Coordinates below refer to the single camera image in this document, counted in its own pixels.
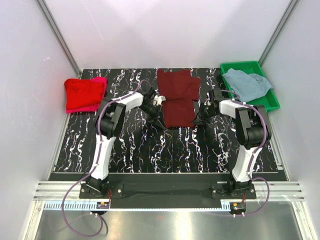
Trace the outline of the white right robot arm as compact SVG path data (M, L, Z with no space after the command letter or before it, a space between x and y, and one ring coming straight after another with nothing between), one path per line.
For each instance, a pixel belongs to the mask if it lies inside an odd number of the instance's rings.
M206 94L192 123L207 125L211 118L225 115L235 120L236 138L240 145L237 160L229 180L220 186L212 185L217 197L243 198L255 192L253 168L263 146L272 134L263 105L250 105L234 98L224 98L223 90L214 88Z

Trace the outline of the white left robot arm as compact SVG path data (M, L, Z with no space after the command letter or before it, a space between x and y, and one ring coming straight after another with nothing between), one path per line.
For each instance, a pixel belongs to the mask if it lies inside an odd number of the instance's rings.
M116 139L121 135L126 113L138 108L149 116L151 124L164 129L162 103L165 101L166 97L158 95L153 87L102 100L94 122L96 147L93 163L89 171L90 176L85 179L86 186L95 197L103 198L108 193L111 152Z

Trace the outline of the dark red t-shirt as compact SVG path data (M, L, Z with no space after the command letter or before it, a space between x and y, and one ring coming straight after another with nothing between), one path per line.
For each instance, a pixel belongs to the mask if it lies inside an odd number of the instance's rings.
M194 102L199 100L201 79L193 77L189 69L179 71L157 70L159 93L163 102L164 123L167 128L194 127Z

